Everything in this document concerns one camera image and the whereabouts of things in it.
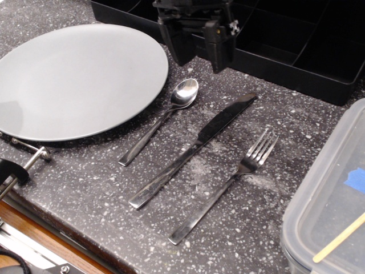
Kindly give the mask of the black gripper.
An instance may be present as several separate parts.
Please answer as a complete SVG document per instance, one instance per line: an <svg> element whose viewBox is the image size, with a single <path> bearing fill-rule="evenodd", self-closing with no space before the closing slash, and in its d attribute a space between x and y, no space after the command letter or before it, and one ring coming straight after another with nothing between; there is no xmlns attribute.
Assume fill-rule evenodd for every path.
<svg viewBox="0 0 365 274"><path fill-rule="evenodd" d="M238 20L232 1L154 1L161 36L174 61L183 66L196 56L191 33L203 33L213 72L219 73L234 59Z"/></svg>

